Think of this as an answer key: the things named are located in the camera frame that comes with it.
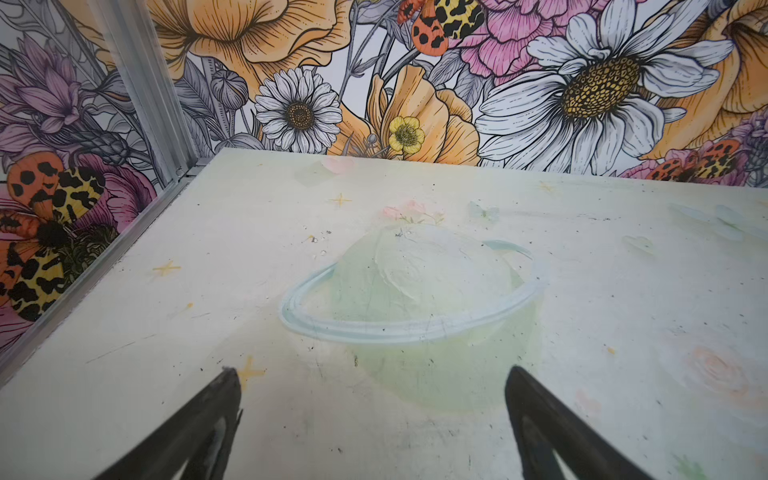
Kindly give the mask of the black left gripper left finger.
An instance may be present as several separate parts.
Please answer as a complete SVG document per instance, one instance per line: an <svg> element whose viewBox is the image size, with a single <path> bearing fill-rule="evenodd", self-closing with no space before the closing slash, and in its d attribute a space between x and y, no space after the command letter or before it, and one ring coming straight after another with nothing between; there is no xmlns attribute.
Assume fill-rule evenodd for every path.
<svg viewBox="0 0 768 480"><path fill-rule="evenodd" d="M237 371L225 367L99 479L222 479L241 415Z"/></svg>

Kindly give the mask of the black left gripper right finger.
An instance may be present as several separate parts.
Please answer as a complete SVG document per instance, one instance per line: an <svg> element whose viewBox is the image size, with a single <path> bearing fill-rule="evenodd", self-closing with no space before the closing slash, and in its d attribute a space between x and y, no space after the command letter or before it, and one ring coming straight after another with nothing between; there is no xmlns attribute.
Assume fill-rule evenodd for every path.
<svg viewBox="0 0 768 480"><path fill-rule="evenodd" d="M578 479L651 480L523 367L504 394L525 479L563 479L562 460Z"/></svg>

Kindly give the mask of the aluminium left corner post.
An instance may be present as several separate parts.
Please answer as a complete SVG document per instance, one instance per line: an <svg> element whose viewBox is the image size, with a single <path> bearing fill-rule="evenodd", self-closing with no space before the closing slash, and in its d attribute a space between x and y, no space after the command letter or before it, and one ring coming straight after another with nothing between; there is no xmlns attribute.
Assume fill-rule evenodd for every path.
<svg viewBox="0 0 768 480"><path fill-rule="evenodd" d="M91 1L89 6L147 134L158 177L180 181L197 163L197 152L147 3Z"/></svg>

